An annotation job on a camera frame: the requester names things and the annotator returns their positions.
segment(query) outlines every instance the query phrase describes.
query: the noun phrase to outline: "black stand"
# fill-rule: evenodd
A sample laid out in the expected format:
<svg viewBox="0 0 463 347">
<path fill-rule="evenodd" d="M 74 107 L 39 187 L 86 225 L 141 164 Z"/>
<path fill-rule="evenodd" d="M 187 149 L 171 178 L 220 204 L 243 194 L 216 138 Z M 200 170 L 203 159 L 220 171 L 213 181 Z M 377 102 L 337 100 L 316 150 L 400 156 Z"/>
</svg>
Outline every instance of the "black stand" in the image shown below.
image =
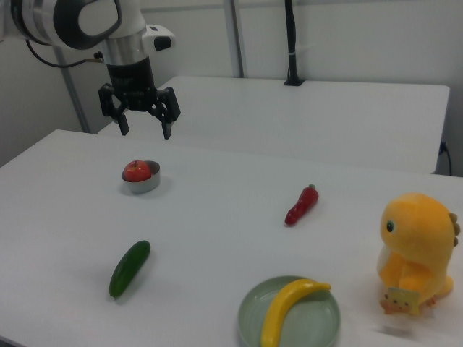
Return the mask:
<svg viewBox="0 0 463 347">
<path fill-rule="evenodd" d="M 296 22 L 292 11 L 292 0 L 284 0 L 284 8 L 286 10 L 286 31 L 288 34 L 288 54 L 289 54 L 289 70 L 288 79 L 284 85 L 300 86 L 304 80 L 297 76 L 296 64 Z"/>
</svg>

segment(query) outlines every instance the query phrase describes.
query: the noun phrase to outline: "small metal bowl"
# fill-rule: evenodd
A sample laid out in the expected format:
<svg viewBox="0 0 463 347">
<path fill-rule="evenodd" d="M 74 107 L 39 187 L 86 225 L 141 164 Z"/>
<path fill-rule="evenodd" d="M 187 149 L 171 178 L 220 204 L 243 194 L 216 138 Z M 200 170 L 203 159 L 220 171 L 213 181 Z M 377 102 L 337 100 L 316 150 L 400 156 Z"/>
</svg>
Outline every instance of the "small metal bowl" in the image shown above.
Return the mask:
<svg viewBox="0 0 463 347">
<path fill-rule="evenodd" d="M 149 179 L 146 179 L 145 181 L 141 181 L 141 182 L 128 182 L 124 178 L 124 172 L 122 172 L 122 175 L 121 175 L 122 180 L 129 187 L 129 190 L 134 194 L 142 194 L 142 193 L 149 192 L 150 190 L 155 189 L 159 185 L 159 182 L 161 181 L 161 174 L 160 174 L 161 167 L 159 166 L 159 164 L 151 160 L 144 160 L 144 161 L 145 163 L 148 164 L 151 170 L 151 177 Z"/>
</svg>

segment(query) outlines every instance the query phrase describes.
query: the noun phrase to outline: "plush toy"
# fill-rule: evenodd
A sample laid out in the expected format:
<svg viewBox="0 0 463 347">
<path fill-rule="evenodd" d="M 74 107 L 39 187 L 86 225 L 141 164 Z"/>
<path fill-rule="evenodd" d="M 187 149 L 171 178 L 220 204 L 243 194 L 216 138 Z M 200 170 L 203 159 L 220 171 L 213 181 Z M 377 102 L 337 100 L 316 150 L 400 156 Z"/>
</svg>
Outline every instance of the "plush toy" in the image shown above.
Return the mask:
<svg viewBox="0 0 463 347">
<path fill-rule="evenodd" d="M 459 231 L 456 215 L 431 197 L 407 193 L 390 201 L 381 218 L 384 247 L 378 259 L 386 288 L 417 292 L 417 305 L 431 306 L 436 296 L 446 295 L 453 287 L 447 265 Z M 409 311 L 394 308 L 398 301 L 389 296 L 381 302 L 385 313 Z"/>
</svg>

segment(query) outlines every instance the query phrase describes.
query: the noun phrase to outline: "plush toy eye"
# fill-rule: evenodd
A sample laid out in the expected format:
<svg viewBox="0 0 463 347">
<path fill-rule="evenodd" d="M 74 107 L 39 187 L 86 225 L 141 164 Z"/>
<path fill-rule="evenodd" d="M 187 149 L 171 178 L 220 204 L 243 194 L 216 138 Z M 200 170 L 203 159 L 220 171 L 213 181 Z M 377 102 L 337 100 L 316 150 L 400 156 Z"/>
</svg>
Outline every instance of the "plush toy eye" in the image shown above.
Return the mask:
<svg viewBox="0 0 463 347">
<path fill-rule="evenodd" d="M 388 223 L 386 224 L 386 228 L 391 233 L 392 231 L 394 231 L 394 223 L 391 220 L 389 220 Z"/>
</svg>

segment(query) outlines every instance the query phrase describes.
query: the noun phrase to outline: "plush toy tag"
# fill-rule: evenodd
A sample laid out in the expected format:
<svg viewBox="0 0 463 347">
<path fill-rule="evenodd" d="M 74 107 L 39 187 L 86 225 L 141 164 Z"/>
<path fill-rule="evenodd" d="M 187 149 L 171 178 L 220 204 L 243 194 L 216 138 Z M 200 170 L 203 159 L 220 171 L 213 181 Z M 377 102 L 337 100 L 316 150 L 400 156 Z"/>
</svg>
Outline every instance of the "plush toy tag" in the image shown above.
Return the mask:
<svg viewBox="0 0 463 347">
<path fill-rule="evenodd" d="M 385 299 L 381 300 L 380 304 L 384 308 L 385 314 L 420 314 L 420 293 L 417 291 L 390 287 L 384 297 Z"/>
</svg>

